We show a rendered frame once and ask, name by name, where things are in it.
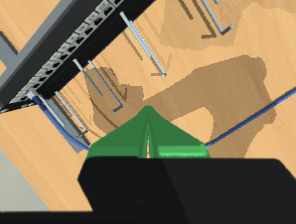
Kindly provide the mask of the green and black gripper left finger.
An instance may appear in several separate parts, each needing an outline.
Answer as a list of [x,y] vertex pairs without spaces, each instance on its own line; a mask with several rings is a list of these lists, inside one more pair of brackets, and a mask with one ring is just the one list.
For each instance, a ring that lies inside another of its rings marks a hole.
[[144,106],[134,118],[92,143],[85,160],[93,156],[147,158],[147,146],[148,106]]

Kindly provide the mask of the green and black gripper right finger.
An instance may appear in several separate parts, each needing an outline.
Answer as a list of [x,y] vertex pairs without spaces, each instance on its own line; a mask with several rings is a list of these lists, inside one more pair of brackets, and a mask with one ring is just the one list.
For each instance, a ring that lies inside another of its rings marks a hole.
[[149,158],[211,158],[202,141],[160,116],[152,106],[148,106],[148,142]]

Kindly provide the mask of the blue cable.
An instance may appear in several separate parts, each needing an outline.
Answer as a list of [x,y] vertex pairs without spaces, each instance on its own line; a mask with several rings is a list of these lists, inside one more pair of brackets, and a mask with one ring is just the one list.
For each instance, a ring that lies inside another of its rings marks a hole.
[[[296,88],[292,91],[290,91],[289,93],[287,93],[286,95],[284,95],[283,97],[281,97],[280,99],[276,100],[275,102],[273,102],[272,104],[270,104],[269,106],[265,107],[264,109],[262,109],[261,111],[259,111],[258,113],[254,114],[253,116],[251,116],[250,118],[248,118],[247,120],[243,121],[242,123],[240,123],[239,125],[235,126],[234,128],[232,128],[231,130],[227,131],[226,133],[224,133],[223,135],[219,136],[218,138],[216,138],[215,140],[209,142],[208,144],[206,144],[206,147],[209,147],[211,145],[213,145],[214,143],[220,141],[221,139],[223,139],[224,137],[228,136],[229,134],[233,133],[234,131],[236,131],[237,129],[241,128],[242,126],[246,125],[247,123],[249,123],[250,121],[254,120],[255,118],[257,118],[258,116],[262,115],[263,113],[265,113],[266,111],[270,110],[271,108],[273,108],[274,106],[276,106],[277,104],[281,103],[282,101],[284,101],[285,99],[289,98],[290,96],[292,96],[293,94],[296,93]],[[56,119],[52,116],[52,114],[48,111],[47,107],[44,104],[40,104],[39,106],[41,108],[41,110],[43,112],[45,112],[45,114],[50,118],[50,120],[56,125],[56,127],[68,138],[70,139],[72,142],[74,142],[76,145],[80,146],[81,148],[89,151],[89,147],[83,145],[82,143],[80,143],[79,141],[77,141],[75,138],[73,138],[57,121]]]

